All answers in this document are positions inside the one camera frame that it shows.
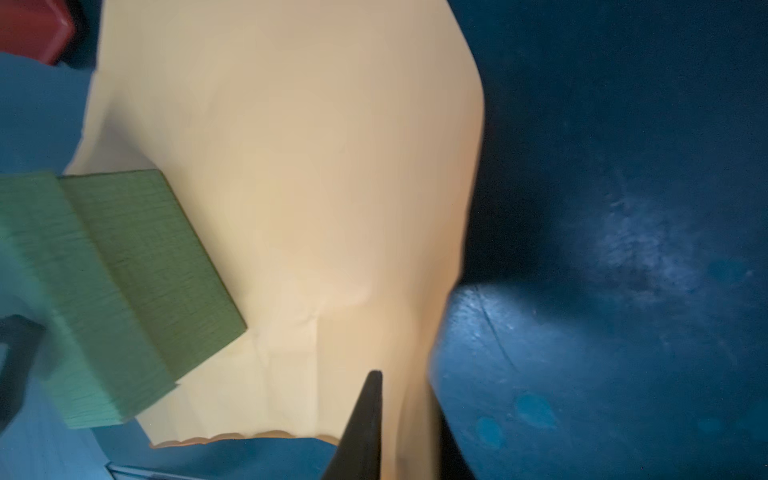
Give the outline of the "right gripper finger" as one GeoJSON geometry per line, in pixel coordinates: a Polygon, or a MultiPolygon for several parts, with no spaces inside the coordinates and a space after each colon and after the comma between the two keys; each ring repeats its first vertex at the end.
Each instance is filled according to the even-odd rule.
{"type": "Polygon", "coordinates": [[[322,480],[380,479],[382,387],[382,372],[370,371],[322,480]]]}

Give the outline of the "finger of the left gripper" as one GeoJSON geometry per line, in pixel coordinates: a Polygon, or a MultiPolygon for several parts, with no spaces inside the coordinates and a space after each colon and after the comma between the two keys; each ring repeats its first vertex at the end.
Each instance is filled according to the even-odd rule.
{"type": "Polygon", "coordinates": [[[24,403],[26,384],[34,366],[45,327],[21,315],[1,320],[1,431],[14,420],[24,403]]]}

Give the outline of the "green gift box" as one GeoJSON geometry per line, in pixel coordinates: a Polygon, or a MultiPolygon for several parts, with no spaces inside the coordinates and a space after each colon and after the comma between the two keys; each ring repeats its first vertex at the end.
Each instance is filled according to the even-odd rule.
{"type": "Polygon", "coordinates": [[[29,374],[72,429],[121,424],[246,329],[163,174],[1,179],[1,320],[46,331],[29,374]]]}

